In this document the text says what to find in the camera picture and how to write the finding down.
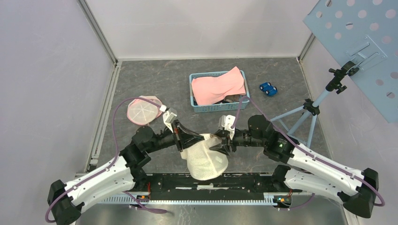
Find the blue tripod stand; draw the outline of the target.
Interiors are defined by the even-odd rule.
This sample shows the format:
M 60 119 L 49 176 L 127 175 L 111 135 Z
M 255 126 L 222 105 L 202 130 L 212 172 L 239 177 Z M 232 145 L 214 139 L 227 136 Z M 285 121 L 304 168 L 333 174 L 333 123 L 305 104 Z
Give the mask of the blue tripod stand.
M 311 116 L 312 119 L 311 119 L 311 125 L 310 125 L 310 129 L 309 129 L 308 138 L 306 141 L 304 141 L 304 144 L 307 147 L 310 147 L 311 143 L 312 143 L 313 135 L 314 135 L 315 124 L 316 124 L 317 118 L 320 114 L 321 102 L 326 98 L 326 96 L 328 96 L 333 91 L 335 91 L 337 94 L 340 94 L 344 90 L 346 90 L 347 87 L 342 84 L 342 80 L 347 76 L 351 77 L 351 76 L 355 75 L 360 70 L 361 70 L 361 68 L 352 61 L 348 61 L 340 69 L 330 68 L 329 72 L 333 74 L 333 78 L 328 82 L 328 84 L 325 86 L 324 91 L 318 96 L 318 98 L 316 98 L 316 100 L 313 101 L 313 100 L 307 98 L 307 99 L 305 99 L 305 102 L 302 106 L 300 106 L 296 109 L 290 110 L 281 115 L 278 115 L 278 116 L 272 118 L 271 121 L 272 122 L 279 121 L 282 124 L 282 126 L 286 129 L 287 135 L 289 135 L 290 137 L 293 137 L 294 136 L 293 134 L 296 132 L 296 130 L 304 123 L 304 121 L 308 117 Z M 300 111 L 303 111 L 301 117 L 297 120 L 297 122 L 291 128 L 288 128 L 285 125 L 285 123 L 282 121 L 282 119 L 289 115 L 292 115 L 294 113 L 300 112 Z

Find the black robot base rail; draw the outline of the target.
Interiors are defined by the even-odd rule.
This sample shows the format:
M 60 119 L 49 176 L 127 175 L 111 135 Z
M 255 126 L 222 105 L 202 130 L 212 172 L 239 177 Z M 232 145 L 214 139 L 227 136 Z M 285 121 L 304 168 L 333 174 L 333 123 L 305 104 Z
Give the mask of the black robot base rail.
M 264 193 L 289 193 L 280 178 L 271 173 L 224 173 L 200 181 L 189 173 L 152 173 L 131 189 L 148 192 L 150 200 L 262 200 Z

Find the blue perforated panel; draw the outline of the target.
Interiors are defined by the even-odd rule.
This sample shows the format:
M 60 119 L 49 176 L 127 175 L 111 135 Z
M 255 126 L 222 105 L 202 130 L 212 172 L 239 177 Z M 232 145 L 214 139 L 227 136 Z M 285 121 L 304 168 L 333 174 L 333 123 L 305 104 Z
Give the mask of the blue perforated panel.
M 397 122 L 397 1 L 321 0 L 303 22 L 339 65 L 354 63 L 353 82 L 387 122 Z

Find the light blue plastic basket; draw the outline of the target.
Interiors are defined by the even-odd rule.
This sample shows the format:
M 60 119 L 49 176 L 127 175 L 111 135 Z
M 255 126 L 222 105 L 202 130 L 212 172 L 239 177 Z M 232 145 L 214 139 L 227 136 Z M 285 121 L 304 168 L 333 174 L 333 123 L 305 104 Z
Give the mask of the light blue plastic basket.
M 231 111 L 237 109 L 245 109 L 249 104 L 249 100 L 244 100 L 239 107 L 239 101 L 243 96 L 240 96 L 237 101 L 231 103 L 222 103 L 219 102 L 217 104 L 212 105 L 197 105 L 197 101 L 194 98 L 193 90 L 192 90 L 192 81 L 196 78 L 200 77 L 219 77 L 228 71 L 218 71 L 218 72 L 205 72 L 205 73 L 193 73 L 189 75 L 189 87 L 190 87 L 190 103 L 196 113 L 208 113 L 208 112 L 219 112 L 219 111 Z

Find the pink bra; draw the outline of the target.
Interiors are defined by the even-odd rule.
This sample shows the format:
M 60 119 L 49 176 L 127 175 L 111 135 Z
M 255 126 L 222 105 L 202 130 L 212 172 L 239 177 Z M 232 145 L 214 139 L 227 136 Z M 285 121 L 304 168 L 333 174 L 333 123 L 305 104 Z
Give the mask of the pink bra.
M 204 76 L 192 80 L 193 96 L 198 105 L 212 105 L 226 96 L 246 94 L 245 80 L 238 67 L 220 76 Z

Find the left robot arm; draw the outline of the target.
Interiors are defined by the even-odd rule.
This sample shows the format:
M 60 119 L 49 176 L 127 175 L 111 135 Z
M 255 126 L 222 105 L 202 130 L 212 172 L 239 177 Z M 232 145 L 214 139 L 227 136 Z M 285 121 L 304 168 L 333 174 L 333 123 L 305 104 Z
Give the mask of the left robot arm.
M 103 166 L 66 183 L 57 180 L 51 184 L 46 222 L 69 225 L 87 209 L 114 194 L 144 190 L 149 180 L 143 166 L 151 160 L 149 153 L 174 145 L 183 151 L 208 138 L 206 134 L 187 129 L 179 120 L 159 134 L 149 126 L 140 127 L 130 144 L 117 150 L 116 156 Z

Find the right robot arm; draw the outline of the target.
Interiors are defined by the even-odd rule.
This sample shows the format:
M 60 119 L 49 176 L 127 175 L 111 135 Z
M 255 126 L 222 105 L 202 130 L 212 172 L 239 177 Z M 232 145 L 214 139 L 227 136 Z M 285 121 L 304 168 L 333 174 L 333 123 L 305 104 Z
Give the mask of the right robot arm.
M 251 116 L 248 128 L 233 128 L 235 117 L 222 116 L 215 133 L 221 143 L 210 150 L 228 155 L 237 147 L 262 147 L 269 159 L 280 162 L 271 178 L 276 191 L 302 190 L 322 195 L 340 204 L 352 214 L 370 218 L 376 206 L 378 172 L 342 165 L 299 141 L 275 130 L 263 115 Z

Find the white mesh laundry bag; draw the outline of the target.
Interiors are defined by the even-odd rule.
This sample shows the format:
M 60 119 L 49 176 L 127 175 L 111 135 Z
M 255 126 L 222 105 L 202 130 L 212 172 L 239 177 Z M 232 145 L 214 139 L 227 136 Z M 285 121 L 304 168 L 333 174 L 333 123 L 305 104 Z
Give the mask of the white mesh laundry bag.
M 141 99 L 134 99 L 128 104 L 127 118 L 134 124 L 144 126 L 162 114 L 159 107 Z

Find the beige bra in basket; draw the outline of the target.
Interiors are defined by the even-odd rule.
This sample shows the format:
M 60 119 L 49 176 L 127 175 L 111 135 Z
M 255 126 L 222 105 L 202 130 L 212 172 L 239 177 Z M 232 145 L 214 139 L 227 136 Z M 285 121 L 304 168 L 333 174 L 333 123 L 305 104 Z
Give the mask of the beige bra in basket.
M 227 95 L 220 101 L 220 104 L 238 103 L 245 95 Z

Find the blue toy car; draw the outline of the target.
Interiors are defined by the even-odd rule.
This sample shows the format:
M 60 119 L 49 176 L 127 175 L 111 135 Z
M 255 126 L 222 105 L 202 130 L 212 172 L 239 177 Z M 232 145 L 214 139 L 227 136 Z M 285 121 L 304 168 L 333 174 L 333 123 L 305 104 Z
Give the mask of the blue toy car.
M 269 97 L 274 96 L 277 93 L 277 88 L 274 87 L 270 82 L 261 84 L 259 89 Z

